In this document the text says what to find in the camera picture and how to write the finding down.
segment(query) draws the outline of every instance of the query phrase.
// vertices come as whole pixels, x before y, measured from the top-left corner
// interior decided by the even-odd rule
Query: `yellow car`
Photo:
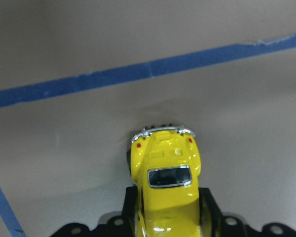
[[[195,134],[183,126],[143,129],[134,136],[130,171],[138,188],[137,237],[200,237]]]

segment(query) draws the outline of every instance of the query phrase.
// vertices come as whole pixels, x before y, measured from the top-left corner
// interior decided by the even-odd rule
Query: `rear window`
[[[191,183],[189,166],[179,166],[148,171],[149,186],[152,188],[171,188]]]

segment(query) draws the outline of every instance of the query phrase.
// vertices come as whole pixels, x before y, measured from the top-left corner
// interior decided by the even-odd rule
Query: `gray surface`
[[[0,1],[0,89],[296,33],[296,0],[79,3]],[[294,49],[1,108],[0,185],[27,236],[121,210],[129,139],[165,122],[195,130],[223,211],[296,229]]]
[[[195,130],[223,211],[296,229],[295,49],[0,109],[0,184],[28,236],[120,210],[131,134],[165,122]]]

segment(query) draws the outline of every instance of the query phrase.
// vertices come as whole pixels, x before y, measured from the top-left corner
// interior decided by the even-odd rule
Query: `black mechanical part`
[[[258,232],[235,216],[224,216],[208,188],[199,188],[199,203],[203,237],[296,237],[296,231],[281,223],[267,224]],[[51,237],[134,237],[137,205],[137,187],[128,187],[120,216],[92,231],[80,223],[67,224]]]

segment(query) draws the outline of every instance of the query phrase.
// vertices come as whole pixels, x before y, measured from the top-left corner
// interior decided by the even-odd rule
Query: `blue line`
[[[0,91],[0,107],[201,68],[296,47],[296,34],[251,44],[233,44],[121,68]]]
[[[0,188],[0,216],[13,237],[26,237]]]

